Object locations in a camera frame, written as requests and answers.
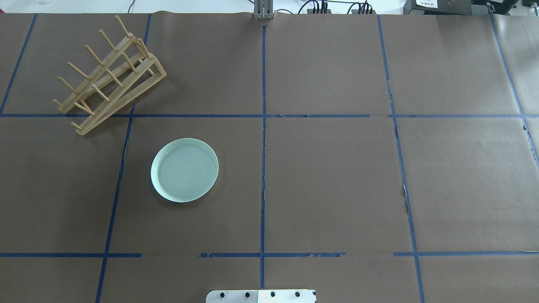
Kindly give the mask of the light green plate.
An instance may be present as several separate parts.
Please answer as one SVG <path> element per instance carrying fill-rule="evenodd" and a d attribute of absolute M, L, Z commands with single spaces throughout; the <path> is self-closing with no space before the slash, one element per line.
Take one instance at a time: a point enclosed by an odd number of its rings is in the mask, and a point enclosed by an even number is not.
<path fill-rule="evenodd" d="M 216 152 L 204 141 L 180 138 L 154 157 L 150 180 L 158 194 L 176 203 L 192 202 L 208 193 L 219 173 Z"/>

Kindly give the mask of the white mounting plate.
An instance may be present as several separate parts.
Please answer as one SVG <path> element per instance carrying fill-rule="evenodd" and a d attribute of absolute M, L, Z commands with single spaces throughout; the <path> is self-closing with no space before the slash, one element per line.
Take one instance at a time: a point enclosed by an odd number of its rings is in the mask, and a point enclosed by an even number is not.
<path fill-rule="evenodd" d="M 315 290 L 214 290 L 208 292 L 206 303 L 316 303 Z"/>

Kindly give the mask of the brown paper table cover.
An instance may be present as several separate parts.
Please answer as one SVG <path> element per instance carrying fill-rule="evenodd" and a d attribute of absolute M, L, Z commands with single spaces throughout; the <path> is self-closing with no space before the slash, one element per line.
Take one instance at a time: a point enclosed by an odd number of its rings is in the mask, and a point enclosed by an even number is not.
<path fill-rule="evenodd" d="M 113 15 L 1 15 L 2 303 L 537 303 L 538 18 L 122 15 L 167 76 L 86 136 L 52 102 Z M 156 154 L 217 154 L 192 202 Z"/>

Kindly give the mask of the wooden dish rack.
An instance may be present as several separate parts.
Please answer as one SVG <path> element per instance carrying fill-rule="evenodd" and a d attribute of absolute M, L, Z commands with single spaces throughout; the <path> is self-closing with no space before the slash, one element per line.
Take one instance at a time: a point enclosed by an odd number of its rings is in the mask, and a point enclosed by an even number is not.
<path fill-rule="evenodd" d="M 86 74 L 73 63 L 67 62 L 69 67 L 83 77 L 77 88 L 63 77 L 58 77 L 70 90 L 63 102 L 55 98 L 52 100 L 59 111 L 67 114 L 73 109 L 79 109 L 88 115 L 81 124 L 71 123 L 80 136 L 89 133 L 167 76 L 160 60 L 149 52 L 143 39 L 129 32 L 119 15 L 115 19 L 124 33 L 120 42 L 114 45 L 102 29 L 99 31 L 111 48 L 106 57 L 100 58 L 90 46 L 85 45 L 97 63 L 91 73 Z"/>

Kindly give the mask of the black box with label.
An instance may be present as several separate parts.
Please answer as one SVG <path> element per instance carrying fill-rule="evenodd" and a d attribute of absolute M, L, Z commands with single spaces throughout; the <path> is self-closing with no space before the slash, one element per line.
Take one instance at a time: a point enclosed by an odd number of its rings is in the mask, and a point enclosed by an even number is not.
<path fill-rule="evenodd" d="M 472 15 L 471 0 L 406 0 L 403 15 Z"/>

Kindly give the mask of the grey metal bracket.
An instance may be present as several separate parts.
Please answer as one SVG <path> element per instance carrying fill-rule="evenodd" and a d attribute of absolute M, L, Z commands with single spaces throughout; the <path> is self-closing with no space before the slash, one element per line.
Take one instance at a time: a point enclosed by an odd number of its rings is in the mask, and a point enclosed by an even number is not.
<path fill-rule="evenodd" d="M 275 10 L 273 0 L 250 0 L 253 3 L 253 17 L 256 20 L 273 19 Z"/>

